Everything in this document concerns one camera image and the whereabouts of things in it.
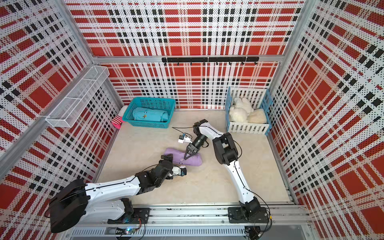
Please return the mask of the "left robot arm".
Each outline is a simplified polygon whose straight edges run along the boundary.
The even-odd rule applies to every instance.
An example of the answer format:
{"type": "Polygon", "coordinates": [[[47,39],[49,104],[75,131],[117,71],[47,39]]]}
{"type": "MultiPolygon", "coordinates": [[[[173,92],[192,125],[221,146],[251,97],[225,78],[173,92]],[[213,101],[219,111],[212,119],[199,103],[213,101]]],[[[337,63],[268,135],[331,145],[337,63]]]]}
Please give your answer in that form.
{"type": "Polygon", "coordinates": [[[106,220],[109,224],[123,224],[134,218],[129,199],[159,188],[165,180],[183,177],[185,166],[173,163],[173,155],[162,155],[152,165],[133,176],[105,183],[88,183],[77,179],[50,199],[46,211],[52,233],[61,233],[78,223],[106,220]]]}

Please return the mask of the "purple long pants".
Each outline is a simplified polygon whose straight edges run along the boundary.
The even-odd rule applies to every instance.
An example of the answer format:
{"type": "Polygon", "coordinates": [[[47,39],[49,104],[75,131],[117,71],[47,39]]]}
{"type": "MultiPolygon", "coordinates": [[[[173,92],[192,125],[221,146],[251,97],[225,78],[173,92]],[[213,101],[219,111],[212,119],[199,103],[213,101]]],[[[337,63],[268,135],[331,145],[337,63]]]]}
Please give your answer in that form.
{"type": "Polygon", "coordinates": [[[173,162],[180,165],[199,167],[203,164],[203,160],[200,154],[186,158],[184,156],[184,152],[172,148],[167,148],[164,152],[164,155],[169,154],[173,155],[173,162]]]}

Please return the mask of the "cream fluffy cushion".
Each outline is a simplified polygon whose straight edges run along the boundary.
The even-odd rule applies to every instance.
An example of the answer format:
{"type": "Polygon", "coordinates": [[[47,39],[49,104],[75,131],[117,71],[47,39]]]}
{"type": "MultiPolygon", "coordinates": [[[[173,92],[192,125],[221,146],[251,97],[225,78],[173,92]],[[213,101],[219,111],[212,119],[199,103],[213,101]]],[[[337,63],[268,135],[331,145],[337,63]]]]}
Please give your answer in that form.
{"type": "Polygon", "coordinates": [[[248,115],[247,120],[251,124],[266,124],[267,116],[263,109],[256,109],[248,115]]]}

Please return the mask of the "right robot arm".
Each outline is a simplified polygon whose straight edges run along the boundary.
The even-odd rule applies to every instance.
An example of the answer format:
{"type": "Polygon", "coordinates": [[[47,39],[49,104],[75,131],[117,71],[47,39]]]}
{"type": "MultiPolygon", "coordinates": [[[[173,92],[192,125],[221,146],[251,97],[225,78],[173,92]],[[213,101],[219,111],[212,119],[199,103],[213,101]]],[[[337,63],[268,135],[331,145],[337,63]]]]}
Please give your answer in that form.
{"type": "Polygon", "coordinates": [[[193,125],[193,130],[197,137],[187,146],[183,159],[187,160],[197,155],[207,139],[210,139],[217,161],[225,166],[231,176],[244,218],[251,219],[259,213],[265,215],[267,213],[266,209],[261,206],[257,195],[249,189],[249,185],[242,173],[239,164],[240,155],[232,135],[216,130],[205,119],[196,122],[193,125]]]}

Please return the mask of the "blue white slatted crate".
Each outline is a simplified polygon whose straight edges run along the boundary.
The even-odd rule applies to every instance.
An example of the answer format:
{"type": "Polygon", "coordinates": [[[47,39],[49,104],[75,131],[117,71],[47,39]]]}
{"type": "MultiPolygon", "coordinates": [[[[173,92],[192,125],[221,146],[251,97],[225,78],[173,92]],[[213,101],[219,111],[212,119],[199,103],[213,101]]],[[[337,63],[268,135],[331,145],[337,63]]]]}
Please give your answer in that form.
{"type": "Polygon", "coordinates": [[[227,132],[268,135],[272,104],[268,89],[229,87],[225,105],[227,132]]]}

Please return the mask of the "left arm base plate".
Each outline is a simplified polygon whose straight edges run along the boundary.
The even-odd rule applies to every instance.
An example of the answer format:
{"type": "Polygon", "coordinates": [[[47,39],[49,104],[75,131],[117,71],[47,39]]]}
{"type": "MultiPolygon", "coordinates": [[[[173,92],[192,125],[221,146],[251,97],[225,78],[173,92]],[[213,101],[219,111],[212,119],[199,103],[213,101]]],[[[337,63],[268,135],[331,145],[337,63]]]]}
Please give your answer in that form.
{"type": "Polygon", "coordinates": [[[134,208],[130,209],[128,212],[124,213],[117,220],[108,219],[107,223],[109,225],[113,224],[147,224],[150,208],[134,208]]]}

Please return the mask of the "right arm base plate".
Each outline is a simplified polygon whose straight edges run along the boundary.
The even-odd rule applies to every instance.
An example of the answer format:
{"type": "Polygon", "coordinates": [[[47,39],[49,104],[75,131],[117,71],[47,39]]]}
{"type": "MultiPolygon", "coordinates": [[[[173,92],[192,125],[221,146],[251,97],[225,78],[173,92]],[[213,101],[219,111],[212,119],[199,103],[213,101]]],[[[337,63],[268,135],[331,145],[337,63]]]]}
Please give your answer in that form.
{"type": "Polygon", "coordinates": [[[231,207],[228,208],[228,218],[229,222],[233,224],[266,224],[269,221],[269,214],[264,207],[250,211],[241,207],[231,207]]]}

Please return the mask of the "green circuit board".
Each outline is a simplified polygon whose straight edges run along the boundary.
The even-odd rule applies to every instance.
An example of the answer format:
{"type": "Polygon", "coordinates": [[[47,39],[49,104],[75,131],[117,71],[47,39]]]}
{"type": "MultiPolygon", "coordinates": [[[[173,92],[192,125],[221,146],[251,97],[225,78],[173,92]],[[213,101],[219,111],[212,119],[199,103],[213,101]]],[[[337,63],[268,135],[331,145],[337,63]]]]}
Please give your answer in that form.
{"type": "Polygon", "coordinates": [[[116,228],[116,235],[132,235],[136,232],[136,228],[116,228]]]}

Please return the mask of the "teal plastic basket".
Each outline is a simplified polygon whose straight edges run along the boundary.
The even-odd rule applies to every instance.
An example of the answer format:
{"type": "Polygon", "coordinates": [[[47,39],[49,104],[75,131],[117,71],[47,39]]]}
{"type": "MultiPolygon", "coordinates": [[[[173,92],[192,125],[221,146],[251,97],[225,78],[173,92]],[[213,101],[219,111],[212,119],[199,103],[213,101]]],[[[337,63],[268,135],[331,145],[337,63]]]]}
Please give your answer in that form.
{"type": "Polygon", "coordinates": [[[136,97],[123,114],[123,121],[134,127],[167,129],[176,108],[176,100],[136,97]]]}

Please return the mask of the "white fluffy plush toy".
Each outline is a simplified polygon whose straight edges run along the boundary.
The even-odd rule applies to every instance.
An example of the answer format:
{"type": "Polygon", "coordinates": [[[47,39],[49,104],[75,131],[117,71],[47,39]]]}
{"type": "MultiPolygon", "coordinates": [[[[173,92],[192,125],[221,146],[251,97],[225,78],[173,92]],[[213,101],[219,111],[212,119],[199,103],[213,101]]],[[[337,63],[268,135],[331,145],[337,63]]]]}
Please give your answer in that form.
{"type": "Polygon", "coordinates": [[[234,104],[230,107],[230,121],[235,123],[248,123],[248,115],[254,109],[247,98],[235,98],[234,104]]]}

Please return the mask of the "folded teal garment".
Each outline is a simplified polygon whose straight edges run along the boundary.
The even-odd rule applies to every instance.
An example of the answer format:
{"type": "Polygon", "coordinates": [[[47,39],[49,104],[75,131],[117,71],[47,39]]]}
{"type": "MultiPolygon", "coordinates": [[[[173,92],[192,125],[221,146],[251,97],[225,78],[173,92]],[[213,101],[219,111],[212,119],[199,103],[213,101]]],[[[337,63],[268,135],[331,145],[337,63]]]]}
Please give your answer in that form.
{"type": "Polygon", "coordinates": [[[138,107],[133,110],[133,117],[135,121],[147,121],[147,122],[167,122],[169,115],[167,111],[153,110],[138,107]]]}

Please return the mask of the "black hook rail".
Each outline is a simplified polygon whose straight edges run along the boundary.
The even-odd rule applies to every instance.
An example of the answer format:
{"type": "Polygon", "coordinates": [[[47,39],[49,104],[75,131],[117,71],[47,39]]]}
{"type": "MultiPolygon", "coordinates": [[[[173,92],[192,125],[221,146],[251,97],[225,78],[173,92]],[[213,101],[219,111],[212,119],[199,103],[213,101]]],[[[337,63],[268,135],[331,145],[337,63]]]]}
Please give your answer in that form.
{"type": "Polygon", "coordinates": [[[162,58],[162,63],[256,63],[260,57],[183,57],[162,58]]]}

